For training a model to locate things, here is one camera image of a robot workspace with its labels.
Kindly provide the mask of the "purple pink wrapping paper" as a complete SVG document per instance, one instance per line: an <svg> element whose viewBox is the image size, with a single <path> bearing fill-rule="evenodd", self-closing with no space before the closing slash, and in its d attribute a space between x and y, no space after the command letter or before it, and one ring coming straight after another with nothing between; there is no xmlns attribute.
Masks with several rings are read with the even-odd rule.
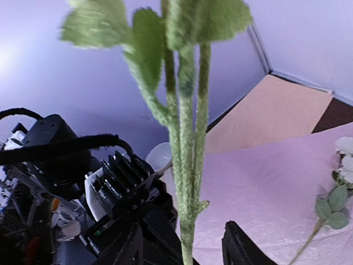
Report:
<svg viewBox="0 0 353 265"><path fill-rule="evenodd" d="M352 124L307 136L205 156L194 258L222 264L226 222L235 221L274 262L288 264L317 222L318 194L333 186L334 143Z"/></svg>

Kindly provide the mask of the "pink rose stem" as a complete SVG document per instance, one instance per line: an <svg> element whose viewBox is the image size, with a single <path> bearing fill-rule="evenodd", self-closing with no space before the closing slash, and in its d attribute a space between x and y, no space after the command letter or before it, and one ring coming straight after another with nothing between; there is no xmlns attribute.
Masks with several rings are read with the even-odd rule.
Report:
<svg viewBox="0 0 353 265"><path fill-rule="evenodd" d="M124 1L70 1L61 40L85 49L121 46L130 72L159 123L169 131L179 207L181 251L192 264L208 121L211 45L252 23L243 1L161 1L161 14Z"/></svg>

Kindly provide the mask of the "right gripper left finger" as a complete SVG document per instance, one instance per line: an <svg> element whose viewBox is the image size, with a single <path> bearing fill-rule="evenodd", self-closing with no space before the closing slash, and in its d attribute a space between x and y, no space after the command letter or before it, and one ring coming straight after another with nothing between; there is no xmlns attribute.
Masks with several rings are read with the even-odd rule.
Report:
<svg viewBox="0 0 353 265"><path fill-rule="evenodd" d="M139 224L127 229L95 261L96 265L138 265L143 262L143 235Z"/></svg>

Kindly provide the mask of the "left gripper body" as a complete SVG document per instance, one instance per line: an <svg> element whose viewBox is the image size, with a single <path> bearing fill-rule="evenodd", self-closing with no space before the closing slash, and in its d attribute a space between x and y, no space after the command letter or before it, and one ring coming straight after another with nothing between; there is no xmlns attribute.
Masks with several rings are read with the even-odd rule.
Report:
<svg viewBox="0 0 353 265"><path fill-rule="evenodd" d="M95 264L176 264L177 212L153 168L117 135L79 137L57 114L35 118L1 143L6 175L58 198L65 227L91 218L78 236Z"/></svg>

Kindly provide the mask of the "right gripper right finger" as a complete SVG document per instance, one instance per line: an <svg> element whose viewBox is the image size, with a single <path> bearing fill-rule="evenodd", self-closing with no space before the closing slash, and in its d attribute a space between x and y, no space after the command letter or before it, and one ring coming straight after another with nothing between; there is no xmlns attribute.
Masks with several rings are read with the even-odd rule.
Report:
<svg viewBox="0 0 353 265"><path fill-rule="evenodd" d="M276 265L235 221L225 224L222 253L225 265Z"/></svg>

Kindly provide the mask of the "white rose stem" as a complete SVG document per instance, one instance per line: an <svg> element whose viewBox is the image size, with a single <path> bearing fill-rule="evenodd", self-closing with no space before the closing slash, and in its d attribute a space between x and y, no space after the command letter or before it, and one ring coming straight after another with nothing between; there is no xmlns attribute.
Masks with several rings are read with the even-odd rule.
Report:
<svg viewBox="0 0 353 265"><path fill-rule="evenodd" d="M329 226L333 230L340 230L350 222L347 204L349 199L352 198L352 137L343 136L337 139L334 145L334 151L338 158L338 163L331 173L334 186L324 196L317 196L314 211L318 221L313 232L305 244L297 251L290 264L297 262L300 255L323 227Z"/></svg>

